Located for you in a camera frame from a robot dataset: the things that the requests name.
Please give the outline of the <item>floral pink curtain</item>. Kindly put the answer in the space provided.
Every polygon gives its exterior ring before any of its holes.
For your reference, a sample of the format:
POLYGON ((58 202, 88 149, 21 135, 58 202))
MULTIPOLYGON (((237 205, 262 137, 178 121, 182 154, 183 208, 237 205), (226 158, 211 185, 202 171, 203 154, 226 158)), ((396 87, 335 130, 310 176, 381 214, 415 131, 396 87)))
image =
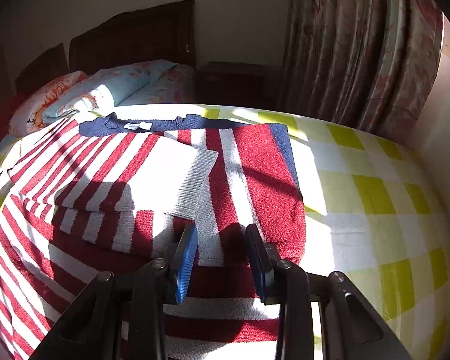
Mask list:
POLYGON ((289 0, 278 107, 404 144, 433 88, 434 0, 289 0))

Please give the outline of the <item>dark wooden nightstand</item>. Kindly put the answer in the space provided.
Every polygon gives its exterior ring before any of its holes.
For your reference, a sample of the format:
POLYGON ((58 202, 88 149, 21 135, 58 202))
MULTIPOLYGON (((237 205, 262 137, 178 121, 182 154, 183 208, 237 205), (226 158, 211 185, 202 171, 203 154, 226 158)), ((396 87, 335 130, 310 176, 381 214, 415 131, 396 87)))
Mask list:
POLYGON ((196 101, 209 105, 276 111, 280 77, 279 67, 209 62, 196 69, 196 101))

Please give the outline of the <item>dark wooden headboard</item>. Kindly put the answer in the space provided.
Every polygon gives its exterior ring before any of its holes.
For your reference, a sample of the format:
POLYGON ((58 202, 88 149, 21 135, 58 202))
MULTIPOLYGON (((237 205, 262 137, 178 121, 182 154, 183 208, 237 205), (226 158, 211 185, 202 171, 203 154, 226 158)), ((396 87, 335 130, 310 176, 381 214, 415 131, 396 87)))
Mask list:
POLYGON ((15 80, 18 93, 33 94, 50 81, 70 72, 62 43, 47 49, 28 66, 15 80))
POLYGON ((194 0, 118 14, 70 40, 69 68, 103 68, 164 59, 196 66, 194 0))

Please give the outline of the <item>orange floral pillow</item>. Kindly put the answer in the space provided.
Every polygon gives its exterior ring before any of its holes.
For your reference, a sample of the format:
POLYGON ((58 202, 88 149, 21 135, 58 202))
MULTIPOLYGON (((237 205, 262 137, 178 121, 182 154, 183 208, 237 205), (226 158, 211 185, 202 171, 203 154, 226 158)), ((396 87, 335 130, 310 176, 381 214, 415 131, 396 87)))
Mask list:
POLYGON ((60 76, 39 88, 29 96, 9 121, 9 135, 24 137, 45 127, 42 114, 54 104, 59 96, 85 80, 88 75, 82 71, 68 73, 60 76))

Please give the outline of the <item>red white striped knit sweater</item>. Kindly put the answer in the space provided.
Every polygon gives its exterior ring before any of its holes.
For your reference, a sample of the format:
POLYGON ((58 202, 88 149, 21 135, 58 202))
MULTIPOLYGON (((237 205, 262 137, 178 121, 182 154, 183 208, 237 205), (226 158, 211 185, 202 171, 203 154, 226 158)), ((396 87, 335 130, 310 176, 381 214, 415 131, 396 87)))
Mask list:
POLYGON ((190 115, 137 128, 63 119, 0 156, 0 359, 28 359, 102 271, 161 257, 187 225, 184 303, 165 308, 173 359, 273 359, 276 307, 254 291, 245 230, 298 263, 305 213, 283 124, 190 115))

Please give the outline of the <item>light blue floral pillow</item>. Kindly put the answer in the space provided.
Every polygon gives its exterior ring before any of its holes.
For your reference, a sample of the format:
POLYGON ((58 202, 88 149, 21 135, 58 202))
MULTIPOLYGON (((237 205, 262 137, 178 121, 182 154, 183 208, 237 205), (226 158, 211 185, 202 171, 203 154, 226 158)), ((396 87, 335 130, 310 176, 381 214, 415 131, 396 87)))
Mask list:
POLYGON ((177 63, 164 59, 101 69, 73 85, 42 113, 51 125, 57 119, 83 111, 109 111, 139 89, 158 81, 177 63))

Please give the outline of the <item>pink floral pillow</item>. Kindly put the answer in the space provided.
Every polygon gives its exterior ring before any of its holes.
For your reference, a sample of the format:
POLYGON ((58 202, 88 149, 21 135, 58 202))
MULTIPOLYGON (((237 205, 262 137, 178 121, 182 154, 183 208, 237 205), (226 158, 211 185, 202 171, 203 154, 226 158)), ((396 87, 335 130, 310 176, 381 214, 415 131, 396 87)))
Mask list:
POLYGON ((157 81, 138 89, 120 102, 119 106, 195 102, 195 70, 188 65, 178 64, 157 81))

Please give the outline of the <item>yellow green checked bedsheet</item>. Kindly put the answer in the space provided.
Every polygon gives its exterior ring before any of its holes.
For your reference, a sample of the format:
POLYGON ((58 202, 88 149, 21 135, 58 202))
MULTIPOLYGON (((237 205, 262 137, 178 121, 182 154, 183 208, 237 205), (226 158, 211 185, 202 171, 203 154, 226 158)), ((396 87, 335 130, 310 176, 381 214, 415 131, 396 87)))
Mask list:
POLYGON ((119 106, 119 119, 196 114, 289 132, 305 213, 304 271, 345 273, 413 359, 450 343, 450 224, 437 192, 405 148, 349 127, 245 108, 119 106))

